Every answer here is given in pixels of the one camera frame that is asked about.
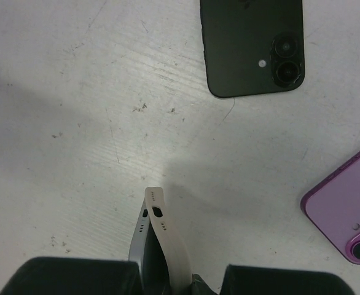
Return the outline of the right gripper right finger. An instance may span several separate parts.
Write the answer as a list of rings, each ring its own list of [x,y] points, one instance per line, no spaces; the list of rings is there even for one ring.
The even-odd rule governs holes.
[[[229,265],[219,294],[354,294],[354,291],[331,273]]]

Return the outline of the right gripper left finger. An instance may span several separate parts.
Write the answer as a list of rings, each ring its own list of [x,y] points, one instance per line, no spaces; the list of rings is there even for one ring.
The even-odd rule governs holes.
[[[11,276],[1,294],[142,294],[135,262],[37,257]]]

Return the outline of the purple phone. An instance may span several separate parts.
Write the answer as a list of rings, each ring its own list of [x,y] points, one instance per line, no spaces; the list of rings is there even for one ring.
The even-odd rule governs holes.
[[[300,207],[345,259],[360,265],[360,151],[309,190]]]

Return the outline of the black phone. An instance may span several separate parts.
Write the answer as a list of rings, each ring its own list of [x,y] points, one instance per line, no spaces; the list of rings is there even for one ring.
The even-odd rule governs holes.
[[[304,81],[302,0],[200,1],[200,21],[214,96],[288,92]]]

